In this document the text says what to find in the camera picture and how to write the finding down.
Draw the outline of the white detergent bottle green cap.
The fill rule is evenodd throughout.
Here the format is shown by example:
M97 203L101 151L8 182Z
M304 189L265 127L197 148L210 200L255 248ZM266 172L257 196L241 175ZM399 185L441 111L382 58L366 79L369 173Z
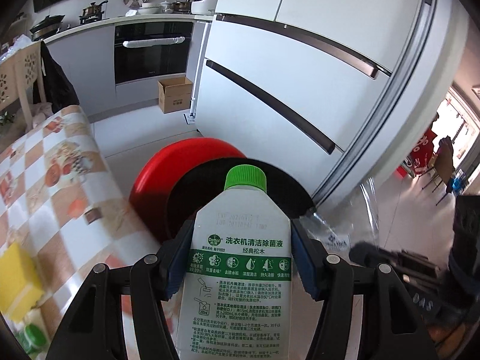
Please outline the white detergent bottle green cap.
M265 187L254 166L235 166L227 187ZM282 238L202 235L200 218L183 282L180 359L287 359L290 344L291 227Z

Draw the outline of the green white tube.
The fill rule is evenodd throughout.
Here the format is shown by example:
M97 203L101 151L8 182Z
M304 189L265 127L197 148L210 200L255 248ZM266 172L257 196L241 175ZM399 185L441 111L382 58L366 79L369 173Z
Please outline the green white tube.
M47 347L47 338L34 323L25 325L16 333L16 339L27 355L40 353Z

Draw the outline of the yellow sponge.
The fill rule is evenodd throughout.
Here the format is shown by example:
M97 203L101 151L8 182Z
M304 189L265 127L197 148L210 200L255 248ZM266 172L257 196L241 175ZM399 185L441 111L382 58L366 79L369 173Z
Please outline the yellow sponge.
M21 245L13 242L1 255L1 313L19 323L44 294L35 264Z

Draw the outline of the clear plastic bag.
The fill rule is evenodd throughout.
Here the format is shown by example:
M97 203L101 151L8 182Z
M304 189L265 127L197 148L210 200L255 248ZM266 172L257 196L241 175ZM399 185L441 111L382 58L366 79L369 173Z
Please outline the clear plastic bag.
M355 187L335 208L313 208L299 218L310 238L350 261L350 250L366 242L379 246L377 194L373 178Z

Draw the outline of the red plastic stool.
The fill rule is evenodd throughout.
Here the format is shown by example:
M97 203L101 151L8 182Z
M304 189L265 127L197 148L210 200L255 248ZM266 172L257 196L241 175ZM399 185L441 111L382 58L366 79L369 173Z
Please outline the red plastic stool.
M162 243L174 237L168 230L168 198L177 182L196 166L218 158L242 158L227 142L195 137L163 147L140 171L128 201L154 238Z

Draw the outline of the white refrigerator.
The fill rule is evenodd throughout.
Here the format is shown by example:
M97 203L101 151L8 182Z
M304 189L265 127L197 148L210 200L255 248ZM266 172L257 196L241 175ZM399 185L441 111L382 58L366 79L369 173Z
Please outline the white refrigerator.
M218 0L196 126L329 210L410 152L469 23L459 0Z

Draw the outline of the black garment on chair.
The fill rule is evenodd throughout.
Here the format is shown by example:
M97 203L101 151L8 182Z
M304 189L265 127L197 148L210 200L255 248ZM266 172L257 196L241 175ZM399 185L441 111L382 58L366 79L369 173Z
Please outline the black garment on chair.
M53 113L65 107L79 106L79 98L62 67L52 58L47 45L41 41L41 61L43 63L43 84L46 101L51 104Z

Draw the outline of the cardboard box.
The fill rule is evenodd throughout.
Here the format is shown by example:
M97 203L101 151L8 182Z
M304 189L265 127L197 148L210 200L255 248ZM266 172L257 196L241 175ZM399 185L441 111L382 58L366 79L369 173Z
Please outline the cardboard box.
M193 83L186 77L158 81L159 107L165 114L185 111L191 107Z

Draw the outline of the beige plastic chair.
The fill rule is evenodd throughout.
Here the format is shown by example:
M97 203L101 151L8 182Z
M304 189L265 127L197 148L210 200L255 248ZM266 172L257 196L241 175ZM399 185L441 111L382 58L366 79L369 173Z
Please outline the beige plastic chair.
M32 129L32 111L27 89L32 88L35 81L40 99L46 103L40 41L19 48L1 62L1 111L19 100L27 131Z

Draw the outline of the black built-in oven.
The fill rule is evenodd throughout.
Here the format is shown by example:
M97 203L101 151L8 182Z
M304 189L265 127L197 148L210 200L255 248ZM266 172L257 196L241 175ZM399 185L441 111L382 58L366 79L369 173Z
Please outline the black built-in oven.
M194 24L164 21L115 28L115 82L186 72Z

